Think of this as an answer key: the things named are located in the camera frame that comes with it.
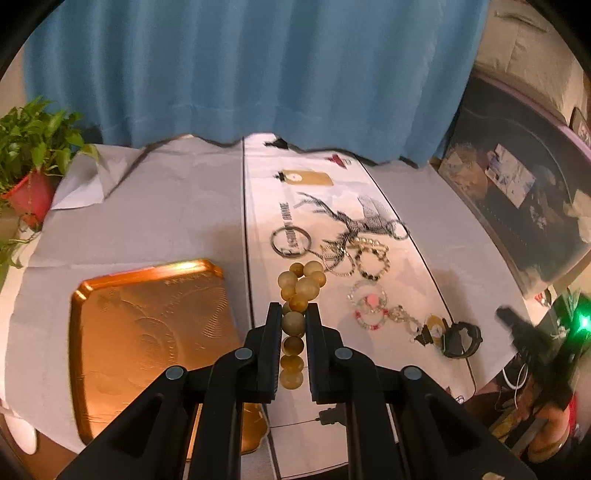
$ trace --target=black watch strap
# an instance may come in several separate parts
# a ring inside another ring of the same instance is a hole
[[[472,339],[472,343],[465,350],[462,345],[462,330]],[[468,322],[457,322],[452,323],[441,336],[441,351],[448,358],[468,358],[476,353],[481,343],[480,327]]]

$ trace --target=key ring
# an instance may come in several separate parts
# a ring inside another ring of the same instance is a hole
[[[283,231],[286,231],[286,232],[296,231],[296,232],[301,233],[302,235],[304,235],[304,237],[306,237],[308,245],[306,247],[304,247],[303,251],[301,251],[301,252],[294,252],[293,250],[290,250],[289,248],[278,248],[275,245],[275,237],[277,236],[277,234],[279,232],[283,232]],[[283,258],[290,258],[290,259],[300,258],[300,257],[303,257],[304,255],[306,255],[306,253],[308,253],[310,248],[312,247],[312,237],[303,228],[300,228],[298,226],[282,226],[281,228],[278,228],[277,230],[275,230],[271,234],[271,246],[273,247],[274,252]]]

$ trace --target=blue curtain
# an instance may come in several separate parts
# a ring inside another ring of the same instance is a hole
[[[25,46],[27,95],[105,143],[273,132],[424,164],[466,86],[488,0],[66,0]]]

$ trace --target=wall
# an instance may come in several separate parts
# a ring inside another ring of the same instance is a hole
[[[22,62],[23,54],[21,49],[8,67],[2,80],[0,80],[0,116],[4,116],[13,106],[25,105]]]

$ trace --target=metal ring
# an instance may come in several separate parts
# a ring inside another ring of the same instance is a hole
[[[275,237],[277,236],[277,234],[279,232],[283,232],[283,231],[287,231],[287,230],[295,230],[296,232],[299,232],[299,233],[301,233],[302,235],[304,235],[306,237],[306,240],[308,240],[308,246],[307,247],[304,247],[302,252],[294,253],[292,251],[289,251],[289,252],[286,253],[283,249],[277,248],[277,246],[275,245]],[[283,258],[300,258],[300,257],[303,257],[304,255],[306,255],[306,253],[308,253],[308,251],[312,247],[312,237],[303,228],[300,228],[298,226],[282,226],[281,228],[278,228],[277,230],[275,230],[271,234],[271,246],[273,247],[273,251],[277,255],[279,255],[280,257],[283,257]]]
[[[410,233],[408,233],[408,228],[404,222],[394,219],[390,225],[392,226],[392,233],[390,233],[390,236],[395,240],[406,240],[410,236]],[[402,228],[404,228],[405,235],[398,235],[396,233],[396,225],[400,225]]]

